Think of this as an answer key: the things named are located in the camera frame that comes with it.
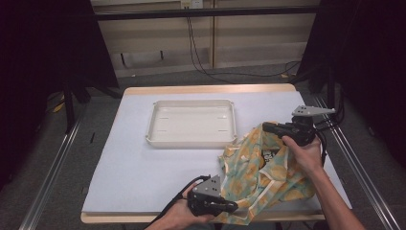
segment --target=cable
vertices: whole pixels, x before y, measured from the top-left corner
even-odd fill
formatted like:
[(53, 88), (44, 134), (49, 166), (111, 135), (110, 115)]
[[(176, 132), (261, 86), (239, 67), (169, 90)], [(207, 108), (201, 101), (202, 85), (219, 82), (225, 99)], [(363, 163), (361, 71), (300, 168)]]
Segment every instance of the cable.
[(316, 132), (316, 135), (319, 137), (320, 142), (322, 143), (322, 166), (324, 166), (327, 156), (327, 138), (321, 131)]
[[(272, 75), (256, 75), (256, 74), (231, 73), (231, 72), (208, 73), (208, 72), (203, 68), (203, 66), (202, 66), (202, 64), (201, 64), (201, 61), (200, 61), (200, 58), (199, 58), (199, 55), (198, 55), (198, 53), (197, 53), (196, 44), (195, 44), (195, 41), (194, 41), (194, 35), (193, 35), (193, 28), (192, 28), (191, 19), (190, 19), (189, 17), (187, 17), (187, 20), (188, 20), (188, 27), (189, 27), (190, 50), (191, 50), (191, 57), (192, 57), (193, 66), (194, 66), (194, 68), (195, 68), (199, 73), (205, 74), (205, 75), (207, 75), (208, 77), (210, 77), (210, 78), (212, 78), (212, 79), (214, 79), (214, 80), (217, 80), (217, 81), (224, 81), (224, 82), (227, 82), (227, 83), (235, 84), (234, 82), (230, 82), (230, 81), (227, 81), (227, 80), (222, 80), (222, 79), (215, 78), (215, 77), (213, 77), (213, 75), (240, 75), (240, 76), (258, 77), (258, 78), (276, 77), (276, 76), (280, 76), (280, 75), (282, 75), (282, 74), (288, 73), (289, 70), (293, 69), (293, 68), (296, 67), (299, 63), (301, 63), (300, 61), (297, 61), (297, 60), (295, 60), (295, 61), (289, 61), (289, 62), (287, 62), (287, 63), (285, 64), (285, 67), (284, 67), (284, 71), (283, 71), (283, 72), (276, 73), (276, 74), (272, 74)], [(196, 54), (196, 56), (197, 56), (197, 61), (198, 61), (198, 63), (199, 63), (199, 66), (200, 66), (201, 70), (197, 68), (197, 66), (196, 66), (196, 64), (195, 64), (195, 62), (194, 62), (194, 58), (193, 58), (193, 54), (192, 54), (192, 44), (193, 44), (194, 52), (195, 52), (195, 54)], [(294, 65), (292, 65), (291, 67), (287, 68), (287, 65), (288, 65), (288, 64), (294, 63), (294, 62), (296, 62)]]
[[(206, 72), (206, 70), (203, 68), (203, 66), (201, 64), (199, 54), (197, 53), (196, 43), (194, 42), (194, 35), (193, 35), (193, 28), (192, 28), (191, 19), (189, 17), (187, 17), (187, 20), (188, 20), (188, 27), (189, 27), (189, 42), (190, 42), (190, 48), (191, 48), (191, 57), (192, 57), (192, 63), (193, 63), (194, 68), (197, 70), (197, 72), (199, 72), (201, 74), (204, 74), (204, 75), (208, 76), (209, 78), (211, 78), (213, 80), (223, 81), (223, 82), (230, 83), (230, 84), (235, 84), (234, 82), (230, 82), (230, 81), (227, 81), (227, 80), (222, 80), (222, 79), (215, 78), (215, 77), (213, 77), (212, 75), (210, 75), (210, 74), (208, 74)], [(197, 60), (199, 62), (201, 70), (199, 70), (197, 68), (196, 64), (194, 63), (193, 52), (192, 52), (192, 43), (193, 43), (194, 52), (196, 53), (196, 57), (197, 57)]]
[(189, 182), (188, 185), (185, 186), (185, 188), (183, 188), (168, 204), (167, 206), (165, 206), (164, 210), (162, 210), (162, 212), (151, 222), (147, 225), (146, 228), (148, 228), (153, 222), (155, 222), (156, 220), (160, 219), (161, 217), (163, 217), (167, 211), (170, 209), (170, 207), (173, 206), (173, 204), (176, 203), (176, 201), (178, 201), (179, 199), (183, 198), (183, 193), (197, 180), (208, 180), (211, 177), (209, 175), (200, 175), (197, 178), (193, 179), (191, 182)]
[(289, 80), (288, 83), (296, 84), (298, 82), (305, 81), (305, 80), (307, 80), (308, 75), (310, 75), (317, 69), (321, 68), (322, 66), (323, 66), (323, 64), (315, 64), (315, 65), (311, 66), (310, 68), (308, 68), (307, 70), (305, 70), (304, 72), (297, 75), (296, 78)]
[(120, 57), (122, 58), (123, 67), (127, 68), (127, 66), (126, 66), (126, 64), (125, 64), (124, 55), (123, 55), (123, 54), (120, 54)]
[(337, 111), (333, 115), (331, 115), (331, 117), (328, 117), (328, 118), (314, 124), (315, 126), (319, 126), (319, 125), (322, 125), (325, 123), (330, 123), (330, 124), (327, 124), (327, 126), (325, 126), (325, 127), (318, 128), (319, 131), (324, 131), (324, 130), (330, 129), (332, 127), (337, 127), (338, 125), (340, 125), (343, 122), (344, 117), (345, 117), (344, 98), (345, 98), (344, 90), (341, 88), (340, 89), (340, 100), (338, 102)]

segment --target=fabric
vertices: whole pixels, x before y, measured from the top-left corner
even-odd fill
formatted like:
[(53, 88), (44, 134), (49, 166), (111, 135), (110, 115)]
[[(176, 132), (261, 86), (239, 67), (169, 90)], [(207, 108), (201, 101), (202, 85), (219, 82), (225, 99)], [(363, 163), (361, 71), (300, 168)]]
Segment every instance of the fabric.
[(247, 225), (264, 208), (314, 196), (293, 153), (278, 136), (262, 131), (262, 124), (228, 146), (219, 161), (225, 172), (221, 195), (238, 204), (233, 214), (220, 214), (220, 222)]
[[(273, 222), (252, 222), (249, 225), (224, 224), (221, 230), (276, 230), (277, 227)], [(212, 223), (195, 224), (186, 230), (215, 230)]]

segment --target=plastic tray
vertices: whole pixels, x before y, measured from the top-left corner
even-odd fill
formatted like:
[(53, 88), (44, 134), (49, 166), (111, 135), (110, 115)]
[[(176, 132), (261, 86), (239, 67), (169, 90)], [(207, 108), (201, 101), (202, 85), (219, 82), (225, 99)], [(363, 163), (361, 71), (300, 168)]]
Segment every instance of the plastic tray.
[(237, 140), (234, 104), (229, 100), (158, 101), (147, 141), (165, 149), (224, 149)]

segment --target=white table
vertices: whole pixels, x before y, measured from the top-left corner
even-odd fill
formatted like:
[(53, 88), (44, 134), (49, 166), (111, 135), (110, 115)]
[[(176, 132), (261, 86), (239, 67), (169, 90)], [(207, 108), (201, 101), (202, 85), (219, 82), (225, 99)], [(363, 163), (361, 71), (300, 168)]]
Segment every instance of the white table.
[[(202, 99), (234, 103), (238, 137), (265, 121), (290, 122), (291, 112), (304, 104), (290, 84), (128, 88), (93, 175), (81, 213), (83, 222), (150, 222), (193, 178), (223, 175), (217, 161), (223, 149), (155, 149), (146, 141), (153, 103)], [(325, 169), (350, 207), (329, 158)], [(324, 219), (316, 196), (278, 204), (255, 218), (310, 219)]]

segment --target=gray floor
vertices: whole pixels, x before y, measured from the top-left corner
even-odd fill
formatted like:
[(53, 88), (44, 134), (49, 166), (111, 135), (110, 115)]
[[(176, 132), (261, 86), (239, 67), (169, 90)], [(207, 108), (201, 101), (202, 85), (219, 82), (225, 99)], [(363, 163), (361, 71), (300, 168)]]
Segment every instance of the gray floor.
[[(224, 72), (270, 75), (281, 72), (284, 65), (264, 65), (224, 69)], [(286, 82), (279, 76), (271, 78), (215, 75), (229, 83), (276, 83)], [(214, 80), (196, 71), (142, 76), (119, 79), (124, 91), (130, 86), (157, 85), (193, 85), (221, 84), (224, 81)], [(313, 95), (308, 93), (307, 82), (296, 85), (308, 105), (315, 105)], [(120, 100), (109, 98), (98, 91), (90, 90), (92, 100), (87, 105), (76, 104), (76, 111), (84, 114), (78, 133), (67, 152), (57, 180), (42, 210), (36, 229), (122, 229), (120, 224), (84, 224), (80, 221), (80, 210), (86, 197), (93, 171), (97, 166), (102, 148)], [(384, 143), (369, 133), (369, 126), (350, 102), (346, 105), (346, 117), (340, 128), (348, 137), (363, 167), (372, 179), (378, 192), (382, 195), (400, 228), (406, 228), (406, 184), (403, 182), (406, 171), (398, 165), (388, 153)], [(30, 205), (51, 168), (56, 153), (63, 141), (66, 128), (64, 108), (58, 113), (48, 112), (36, 135), (35, 145), (27, 154), (26, 161), (14, 176), (12, 183), (0, 193), (0, 229), (18, 229), (29, 211)], [(326, 132), (327, 150), (336, 171), (343, 181), (343, 186), (353, 206), (353, 212), (368, 229), (384, 229), (381, 219), (371, 205), (346, 157), (335, 142), (333, 136)], [(289, 222), (283, 223), (283, 229)], [(126, 229), (141, 229), (141, 225), (128, 224)], [(290, 229), (307, 229), (301, 222), (293, 222)]]

